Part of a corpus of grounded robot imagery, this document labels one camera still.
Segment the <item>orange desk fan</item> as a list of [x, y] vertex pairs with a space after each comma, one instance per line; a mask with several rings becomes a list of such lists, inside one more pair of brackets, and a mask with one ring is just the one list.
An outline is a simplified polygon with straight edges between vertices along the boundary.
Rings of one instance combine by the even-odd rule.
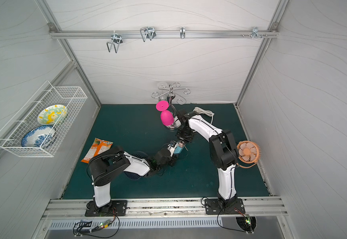
[[249, 166], [239, 164], [239, 167], [248, 169], [258, 164], [261, 158], [261, 149], [259, 145], [252, 141], [241, 141], [237, 144], [238, 159]]

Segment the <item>pink goblet glass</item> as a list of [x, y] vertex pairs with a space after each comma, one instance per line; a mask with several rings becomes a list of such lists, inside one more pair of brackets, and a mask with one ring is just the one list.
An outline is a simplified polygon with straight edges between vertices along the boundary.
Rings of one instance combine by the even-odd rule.
[[165, 126], [172, 125], [174, 123], [174, 117], [172, 113], [168, 110], [169, 103], [167, 101], [159, 101], [156, 104], [156, 109], [161, 113], [160, 118], [162, 124]]

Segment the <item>yellow patterned bowl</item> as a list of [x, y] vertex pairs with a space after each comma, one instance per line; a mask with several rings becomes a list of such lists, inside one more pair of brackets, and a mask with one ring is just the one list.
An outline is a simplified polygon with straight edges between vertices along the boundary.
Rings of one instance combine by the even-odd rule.
[[52, 105], [42, 110], [38, 117], [41, 125], [54, 125], [62, 122], [68, 114], [67, 107], [64, 105]]

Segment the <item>metal double hook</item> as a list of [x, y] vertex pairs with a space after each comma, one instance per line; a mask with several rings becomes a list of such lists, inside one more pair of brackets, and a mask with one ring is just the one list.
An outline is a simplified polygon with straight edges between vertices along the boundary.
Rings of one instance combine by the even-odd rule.
[[115, 53], [118, 53], [119, 46], [123, 43], [122, 36], [113, 33], [110, 38], [111, 40], [106, 43], [108, 52], [114, 50]]
[[150, 26], [141, 28], [140, 34], [144, 42], [146, 42], [147, 39], [151, 41], [152, 39], [156, 37], [155, 28]]

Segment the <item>metal hook right end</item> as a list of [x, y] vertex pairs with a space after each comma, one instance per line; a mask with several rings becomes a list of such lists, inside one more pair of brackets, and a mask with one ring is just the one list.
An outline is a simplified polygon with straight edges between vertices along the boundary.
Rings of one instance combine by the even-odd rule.
[[267, 38], [268, 37], [267, 34], [261, 34], [257, 27], [254, 27], [250, 34], [241, 34], [241, 36], [243, 38], [247, 38], [248, 37], [248, 38], [251, 38], [251, 39], [263, 39], [263, 38]]

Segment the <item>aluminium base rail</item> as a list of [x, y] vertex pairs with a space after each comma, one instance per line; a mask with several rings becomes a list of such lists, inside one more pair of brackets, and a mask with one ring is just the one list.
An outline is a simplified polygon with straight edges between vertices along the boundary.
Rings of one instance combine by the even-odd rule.
[[[211, 216], [287, 216], [287, 209], [280, 197], [242, 197], [245, 213], [235, 207], [233, 214], [223, 214], [206, 206], [214, 198], [147, 198], [115, 199], [105, 208], [117, 212], [122, 219], [129, 218], [183, 218]], [[84, 219], [90, 207], [89, 199], [51, 200], [43, 220]]]

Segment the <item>light blue power strip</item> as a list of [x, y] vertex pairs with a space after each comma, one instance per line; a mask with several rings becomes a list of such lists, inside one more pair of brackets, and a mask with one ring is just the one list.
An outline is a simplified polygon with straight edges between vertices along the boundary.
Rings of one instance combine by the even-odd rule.
[[183, 148], [178, 148], [178, 143], [179, 142], [176, 143], [176, 149], [175, 149], [175, 152], [174, 152], [175, 155], [179, 155], [181, 153], [181, 151], [183, 150], [183, 148], [184, 148], [184, 147]]

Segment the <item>navy blue desk fan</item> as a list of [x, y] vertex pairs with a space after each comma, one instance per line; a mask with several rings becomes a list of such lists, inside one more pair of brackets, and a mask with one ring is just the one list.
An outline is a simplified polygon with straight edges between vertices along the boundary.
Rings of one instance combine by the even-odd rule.
[[151, 168], [147, 161], [148, 155], [142, 151], [137, 151], [133, 154], [124, 152], [124, 155], [129, 160], [130, 165], [124, 170], [124, 174], [131, 180], [139, 180], [146, 176]]

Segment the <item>orange snack packet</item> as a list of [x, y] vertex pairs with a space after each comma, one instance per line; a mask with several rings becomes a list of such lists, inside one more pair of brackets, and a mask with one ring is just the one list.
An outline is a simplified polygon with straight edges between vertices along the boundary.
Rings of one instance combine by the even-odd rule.
[[90, 149], [88, 150], [84, 158], [81, 160], [81, 162], [89, 163], [89, 161], [93, 157], [109, 150], [112, 147], [112, 145], [113, 145], [113, 142], [111, 141], [95, 138], [93, 144], [91, 145]]

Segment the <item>blue patterned bowl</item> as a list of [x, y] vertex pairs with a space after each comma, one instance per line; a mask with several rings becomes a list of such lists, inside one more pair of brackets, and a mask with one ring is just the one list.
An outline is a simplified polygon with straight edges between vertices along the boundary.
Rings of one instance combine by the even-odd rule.
[[41, 125], [29, 131], [21, 140], [22, 147], [46, 148], [56, 136], [56, 130], [52, 125]]

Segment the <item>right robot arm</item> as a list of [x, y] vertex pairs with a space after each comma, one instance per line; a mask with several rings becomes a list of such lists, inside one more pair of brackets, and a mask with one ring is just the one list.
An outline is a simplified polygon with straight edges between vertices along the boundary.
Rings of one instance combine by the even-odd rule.
[[176, 137], [186, 143], [192, 142], [197, 132], [209, 145], [210, 159], [218, 172], [218, 199], [222, 204], [228, 204], [237, 199], [235, 189], [235, 168], [237, 165], [237, 144], [233, 133], [229, 130], [221, 130], [192, 111], [177, 114], [180, 126]]

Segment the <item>chrome glass holder stand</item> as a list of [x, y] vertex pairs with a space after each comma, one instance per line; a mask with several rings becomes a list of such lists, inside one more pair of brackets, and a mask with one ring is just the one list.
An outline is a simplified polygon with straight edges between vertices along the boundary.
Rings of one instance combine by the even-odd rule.
[[157, 84], [158, 91], [151, 94], [153, 99], [158, 99], [158, 101], [167, 101], [169, 104], [168, 111], [173, 115], [174, 122], [171, 125], [166, 126], [169, 130], [178, 129], [181, 126], [181, 122], [178, 119], [178, 110], [175, 104], [184, 105], [186, 103], [185, 95], [189, 95], [191, 90], [182, 87], [179, 82], [167, 83], [159, 82]]

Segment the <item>aluminium top rail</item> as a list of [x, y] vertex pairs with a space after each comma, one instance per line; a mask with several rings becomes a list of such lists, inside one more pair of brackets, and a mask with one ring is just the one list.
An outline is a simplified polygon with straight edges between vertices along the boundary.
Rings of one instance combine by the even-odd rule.
[[[243, 38], [241, 34], [250, 34], [252, 30], [185, 30], [185, 39], [233, 39]], [[267, 34], [267, 38], [277, 38], [278, 31], [259, 30], [261, 34]], [[142, 39], [139, 30], [122, 31], [57, 31], [51, 32], [53, 39], [110, 39], [116, 33], [126, 39]], [[179, 30], [156, 30], [154, 39], [181, 39]]]

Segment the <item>small metal hook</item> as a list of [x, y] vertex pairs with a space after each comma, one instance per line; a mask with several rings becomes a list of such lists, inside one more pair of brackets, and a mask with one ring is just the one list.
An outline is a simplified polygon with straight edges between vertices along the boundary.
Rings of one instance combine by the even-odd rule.
[[179, 33], [180, 33], [180, 38], [185, 39], [185, 28], [184, 27], [180, 28]]

